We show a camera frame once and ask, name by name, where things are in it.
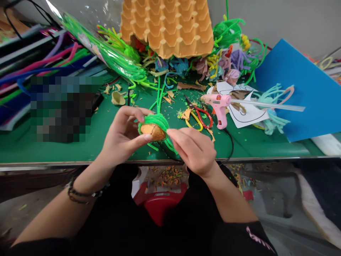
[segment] blue paper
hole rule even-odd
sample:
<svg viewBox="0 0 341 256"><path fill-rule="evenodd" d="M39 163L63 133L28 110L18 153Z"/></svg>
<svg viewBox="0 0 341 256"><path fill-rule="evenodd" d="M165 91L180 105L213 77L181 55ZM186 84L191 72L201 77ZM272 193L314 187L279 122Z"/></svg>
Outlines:
<svg viewBox="0 0 341 256"><path fill-rule="evenodd" d="M282 89L294 85L285 103L306 107L304 112L276 110L291 121L284 126L290 142L341 131L341 86L298 50L281 39L256 69L257 86L266 91L277 83Z"/></svg>

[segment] wall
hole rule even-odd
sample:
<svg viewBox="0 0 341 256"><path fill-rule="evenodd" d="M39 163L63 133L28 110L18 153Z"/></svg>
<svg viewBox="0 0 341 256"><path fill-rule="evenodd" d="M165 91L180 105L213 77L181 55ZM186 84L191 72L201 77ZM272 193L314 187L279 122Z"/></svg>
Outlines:
<svg viewBox="0 0 341 256"><path fill-rule="evenodd" d="M114 0L50 0L61 6L70 14L78 14L88 26L90 22L103 20L105 8L113 6L110 10L112 16L118 16L118 1ZM207 0L212 24L223 20L225 14L224 0ZM45 0L35 0L47 10ZM80 14L80 9L85 5L93 6L98 15L90 19L86 14ZM45 23L31 3L23 1L17 5L16 10L28 20ZM246 25L242 27L244 34L250 38L257 37L267 42L270 47L281 39L286 39L302 53L319 57L330 53L341 45L341 0L230 0L229 17L242 18ZM341 51L335 57L341 58Z"/></svg>

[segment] egg carton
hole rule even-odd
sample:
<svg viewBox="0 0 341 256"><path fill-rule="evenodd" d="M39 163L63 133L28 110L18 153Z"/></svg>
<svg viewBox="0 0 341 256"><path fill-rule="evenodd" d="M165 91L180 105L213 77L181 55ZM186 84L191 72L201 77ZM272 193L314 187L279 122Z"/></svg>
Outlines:
<svg viewBox="0 0 341 256"><path fill-rule="evenodd" d="M135 38L162 59L190 58L212 52L214 39L206 0L124 0L122 39Z"/></svg>

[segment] scissors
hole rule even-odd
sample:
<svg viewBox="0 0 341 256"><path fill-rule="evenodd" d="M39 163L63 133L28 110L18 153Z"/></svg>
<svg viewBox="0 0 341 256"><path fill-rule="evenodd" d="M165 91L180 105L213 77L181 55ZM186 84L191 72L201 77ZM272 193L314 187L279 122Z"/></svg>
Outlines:
<svg viewBox="0 0 341 256"><path fill-rule="evenodd" d="M199 124L199 126L200 126L200 129L199 129L198 131L201 132L201 131L202 131L202 128L211 129L211 128L212 128L212 125L213 125L213 120L212 120L211 115L210 115L208 112L206 112L205 110L202 110L202 109L200 109L200 108L194 106L194 105L192 104L192 102L189 100L189 98L188 98L186 95L185 95L185 98L186 98L186 102L187 102L187 104L188 104L188 108L191 109L191 115L194 117L194 119L198 122L198 124ZM202 113L204 113L206 116L208 116L208 118L209 118L209 120L210 120L210 125L209 125L209 126L207 126L207 125L204 124L204 122L203 122L203 120L202 120L202 118L201 118L201 116L200 116L200 112L202 112ZM188 120L185 120L185 121L186 121L186 124L187 124L188 127L192 127L192 126L189 124Z"/></svg>

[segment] hand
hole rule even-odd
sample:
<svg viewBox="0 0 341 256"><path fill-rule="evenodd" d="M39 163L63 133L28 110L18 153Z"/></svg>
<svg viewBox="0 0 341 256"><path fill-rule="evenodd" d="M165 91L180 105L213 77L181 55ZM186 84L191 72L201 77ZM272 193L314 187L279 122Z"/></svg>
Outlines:
<svg viewBox="0 0 341 256"><path fill-rule="evenodd" d="M152 135L139 135L137 131L139 122L143 123L144 116L149 114L154 113L145 108L123 106L119 109L98 156L102 164L113 168L124 163L138 148L152 141Z"/></svg>
<svg viewBox="0 0 341 256"><path fill-rule="evenodd" d="M201 177L208 177L216 168L216 155L211 139L194 128L168 129L175 150L185 164Z"/></svg>

